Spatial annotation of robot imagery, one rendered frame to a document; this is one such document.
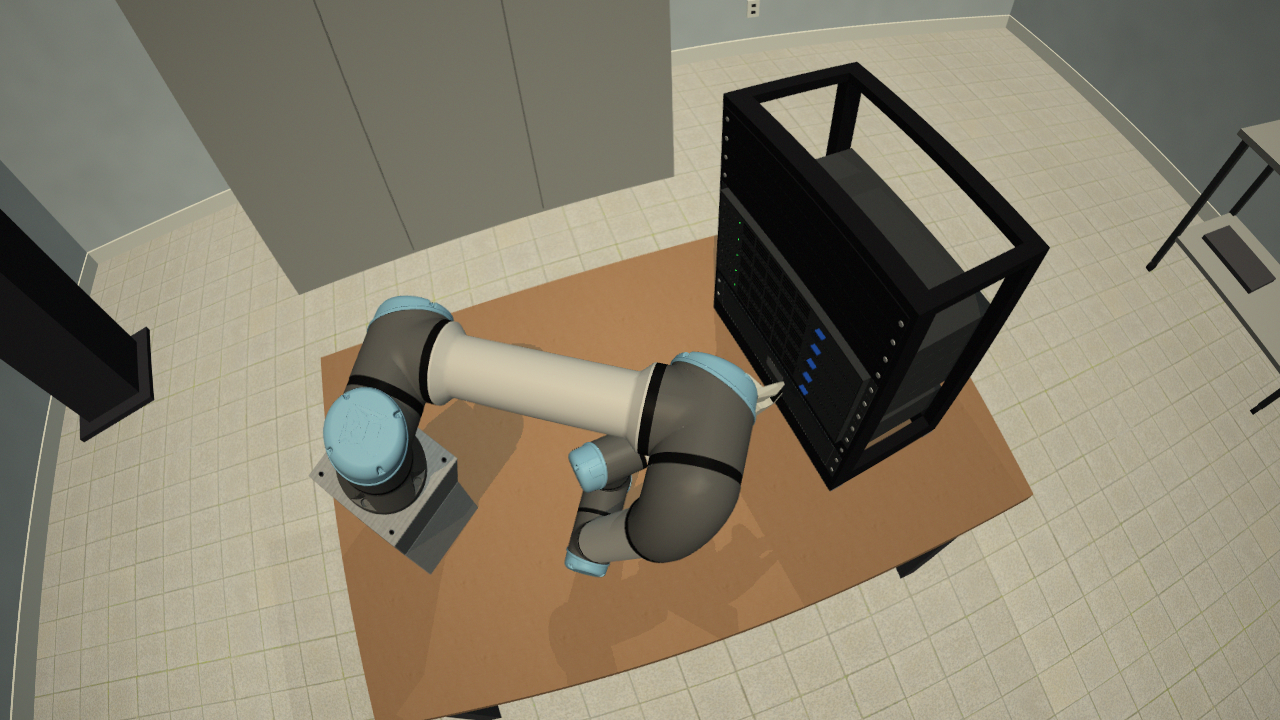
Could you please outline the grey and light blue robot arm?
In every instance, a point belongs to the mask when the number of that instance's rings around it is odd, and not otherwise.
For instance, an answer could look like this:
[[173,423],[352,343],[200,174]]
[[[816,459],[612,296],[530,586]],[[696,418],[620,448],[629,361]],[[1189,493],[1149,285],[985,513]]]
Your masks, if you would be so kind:
[[582,496],[564,566],[589,577],[707,544],[739,501],[756,421],[755,383],[723,357],[684,352],[636,372],[468,336],[440,304],[396,296],[369,323],[323,427],[347,497],[380,515],[408,509],[428,478],[415,436],[424,406],[452,398],[607,434],[568,456]]

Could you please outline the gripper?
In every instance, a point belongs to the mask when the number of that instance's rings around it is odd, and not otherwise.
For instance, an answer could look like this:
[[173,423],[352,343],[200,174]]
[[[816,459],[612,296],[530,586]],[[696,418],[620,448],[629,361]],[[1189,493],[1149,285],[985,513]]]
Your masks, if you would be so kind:
[[[750,375],[750,374],[748,374],[748,375]],[[755,386],[758,388],[756,389],[756,392],[758,392],[756,415],[758,415],[758,414],[763,413],[767,407],[771,407],[771,405],[773,405],[777,401],[777,398],[780,398],[780,396],[782,395],[782,389],[781,388],[785,386],[785,382],[780,382],[780,383],[774,383],[774,384],[763,387],[763,386],[760,386],[753,378],[753,375],[750,375],[750,378],[753,379],[753,382],[755,383]]]

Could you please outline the black server rack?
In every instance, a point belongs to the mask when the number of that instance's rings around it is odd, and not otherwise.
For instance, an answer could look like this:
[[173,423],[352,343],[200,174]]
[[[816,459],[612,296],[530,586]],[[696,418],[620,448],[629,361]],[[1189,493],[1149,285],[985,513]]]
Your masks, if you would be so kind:
[[[831,85],[827,151],[814,159],[760,102]],[[963,273],[851,149],[860,92],[1015,249]],[[716,313],[762,383],[785,382],[774,404],[829,491],[934,430],[1050,251],[858,61],[723,94],[719,211]],[[1002,279],[989,304],[980,290]]]

